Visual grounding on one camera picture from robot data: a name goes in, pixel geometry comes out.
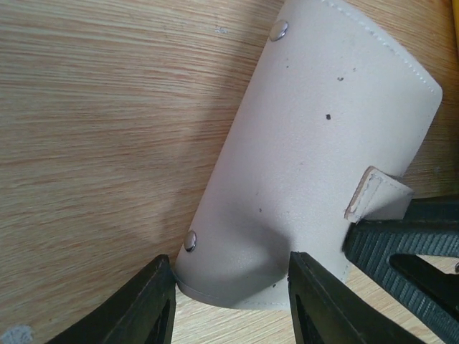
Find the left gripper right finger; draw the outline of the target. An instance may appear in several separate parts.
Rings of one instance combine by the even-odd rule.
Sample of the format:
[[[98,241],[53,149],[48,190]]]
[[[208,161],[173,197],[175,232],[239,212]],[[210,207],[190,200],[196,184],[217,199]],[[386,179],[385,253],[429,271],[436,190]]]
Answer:
[[[421,343],[307,253],[291,252],[288,291],[297,343]]]

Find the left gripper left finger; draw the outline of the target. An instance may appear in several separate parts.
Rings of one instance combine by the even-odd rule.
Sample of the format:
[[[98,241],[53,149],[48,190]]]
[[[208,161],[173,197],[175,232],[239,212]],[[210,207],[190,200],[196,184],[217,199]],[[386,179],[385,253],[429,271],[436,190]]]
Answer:
[[[170,343],[176,279],[160,254],[90,314],[50,343]]]

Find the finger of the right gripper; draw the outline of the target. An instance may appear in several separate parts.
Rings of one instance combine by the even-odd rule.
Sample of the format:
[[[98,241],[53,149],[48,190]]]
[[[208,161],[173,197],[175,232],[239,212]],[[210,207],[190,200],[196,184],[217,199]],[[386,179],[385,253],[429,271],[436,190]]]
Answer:
[[[344,254],[441,340],[458,342],[458,276],[423,259],[458,257],[458,196],[414,199],[403,219],[360,221]]]

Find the beige card holder wallet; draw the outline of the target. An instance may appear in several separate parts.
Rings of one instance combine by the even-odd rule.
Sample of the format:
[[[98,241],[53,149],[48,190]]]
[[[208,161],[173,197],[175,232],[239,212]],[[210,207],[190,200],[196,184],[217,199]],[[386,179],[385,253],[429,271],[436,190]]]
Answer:
[[[287,1],[175,264],[179,289],[217,307],[290,306],[292,252],[338,280],[362,219],[401,219],[402,176],[443,92],[428,71],[345,1]]]

